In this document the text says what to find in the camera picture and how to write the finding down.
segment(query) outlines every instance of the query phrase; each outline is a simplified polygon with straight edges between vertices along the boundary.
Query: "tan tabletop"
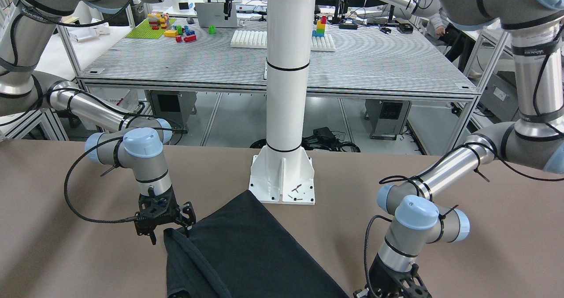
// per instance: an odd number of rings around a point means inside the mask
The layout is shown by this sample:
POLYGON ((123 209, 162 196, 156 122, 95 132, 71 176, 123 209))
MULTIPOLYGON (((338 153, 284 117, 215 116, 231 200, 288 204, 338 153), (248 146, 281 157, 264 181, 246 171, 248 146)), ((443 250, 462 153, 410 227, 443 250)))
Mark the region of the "tan tabletop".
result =
MULTIPOLYGON (((137 236, 132 223, 83 222, 67 208, 63 182, 83 143, 7 140, 0 143, 0 296, 49 298, 165 297, 166 252, 137 236)), ((165 148, 180 203, 198 218, 244 191, 252 149, 165 148)), ((268 210, 348 293, 365 284, 362 252, 378 180, 413 175, 437 157, 310 152, 316 202, 268 210)), ((77 208, 105 220, 131 216, 138 191, 129 169, 104 178, 107 166, 81 163, 71 178, 77 208)), ((483 166, 435 201, 460 204, 471 234, 456 244, 425 246, 418 259, 434 298, 556 297, 564 292, 564 184, 519 177, 502 164, 483 166)), ((544 175, 540 171, 528 173, 544 175)), ((377 220, 369 264, 388 223, 377 220)))

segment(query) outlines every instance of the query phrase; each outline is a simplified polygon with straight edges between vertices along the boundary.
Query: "yellow lego block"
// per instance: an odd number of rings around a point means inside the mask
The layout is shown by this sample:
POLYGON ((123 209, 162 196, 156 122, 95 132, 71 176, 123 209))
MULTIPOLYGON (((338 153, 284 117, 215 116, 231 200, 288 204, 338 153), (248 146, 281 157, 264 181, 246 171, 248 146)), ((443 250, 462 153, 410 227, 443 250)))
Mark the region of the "yellow lego block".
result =
POLYGON ((177 35, 178 35, 178 30, 165 31, 165 37, 176 37, 177 35))

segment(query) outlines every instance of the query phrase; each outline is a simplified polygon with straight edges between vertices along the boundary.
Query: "white pillar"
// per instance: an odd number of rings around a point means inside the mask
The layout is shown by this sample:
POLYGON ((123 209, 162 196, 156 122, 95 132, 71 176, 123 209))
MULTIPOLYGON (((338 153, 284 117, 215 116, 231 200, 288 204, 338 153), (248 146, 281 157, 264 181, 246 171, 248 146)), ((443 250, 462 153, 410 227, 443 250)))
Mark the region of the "white pillar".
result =
POLYGON ((315 0, 268 0, 266 141, 249 190, 262 202, 314 204, 314 169, 301 147, 315 0))

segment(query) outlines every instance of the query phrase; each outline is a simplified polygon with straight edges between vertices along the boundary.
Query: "green lego baseplate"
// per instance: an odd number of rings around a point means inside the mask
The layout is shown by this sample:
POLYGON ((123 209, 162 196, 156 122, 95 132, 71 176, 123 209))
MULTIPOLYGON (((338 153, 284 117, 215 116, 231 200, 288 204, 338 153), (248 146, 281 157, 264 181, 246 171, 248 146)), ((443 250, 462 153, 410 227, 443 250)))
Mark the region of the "green lego baseplate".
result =
POLYGON ((125 37, 135 38, 135 39, 159 39, 165 31, 168 29, 174 29, 173 23, 175 23, 176 18, 170 18, 169 23, 171 24, 167 29, 157 29, 153 30, 149 26, 149 20, 145 19, 137 27, 133 28, 125 37))

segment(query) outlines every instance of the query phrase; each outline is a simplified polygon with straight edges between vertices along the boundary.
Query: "white mounting bracket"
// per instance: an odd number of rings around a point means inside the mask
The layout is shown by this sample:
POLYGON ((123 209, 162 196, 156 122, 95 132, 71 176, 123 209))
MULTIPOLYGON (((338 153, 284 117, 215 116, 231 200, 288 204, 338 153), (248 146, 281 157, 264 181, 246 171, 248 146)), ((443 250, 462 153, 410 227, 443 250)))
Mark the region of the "white mounting bracket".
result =
POLYGON ((276 152, 264 146, 250 173, 249 190, 262 203, 315 204, 312 159, 302 147, 276 152))

